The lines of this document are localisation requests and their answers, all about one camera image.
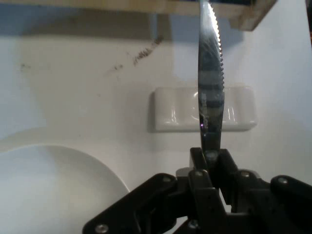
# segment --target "serrated knife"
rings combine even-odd
[[[219,150],[224,108],[222,50],[217,20],[209,0],[200,0],[198,105],[204,155]]]

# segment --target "knife blade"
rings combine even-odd
[[[219,150],[224,108],[222,49],[215,13],[209,0],[200,0],[198,105],[201,148]]]

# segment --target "wooden board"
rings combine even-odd
[[[198,2],[178,0],[0,0],[0,2],[160,14],[199,14]],[[219,17],[230,20],[233,28],[251,31],[275,2],[276,0],[258,0],[252,6],[214,3],[213,7]]]

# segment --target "metal rivet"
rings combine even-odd
[[[191,220],[187,226],[192,229],[197,229],[199,227],[197,220]]]
[[[162,179],[162,181],[164,181],[164,182],[170,182],[171,179],[170,179],[169,177],[165,176],[165,177]]]
[[[199,171],[196,171],[196,172],[195,172],[195,176],[202,176],[202,175],[203,175],[202,172],[199,172]]]
[[[103,234],[108,233],[108,226],[105,224],[99,224],[96,226],[96,233]]]
[[[249,172],[242,171],[242,172],[240,173],[240,175],[243,176],[243,177],[249,177]]]
[[[288,180],[286,180],[284,177],[280,177],[280,178],[278,178],[278,182],[280,182],[282,184],[287,184]]]

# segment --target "white plate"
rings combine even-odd
[[[0,154],[1,233],[79,234],[83,225],[127,194],[95,158],[60,146]]]

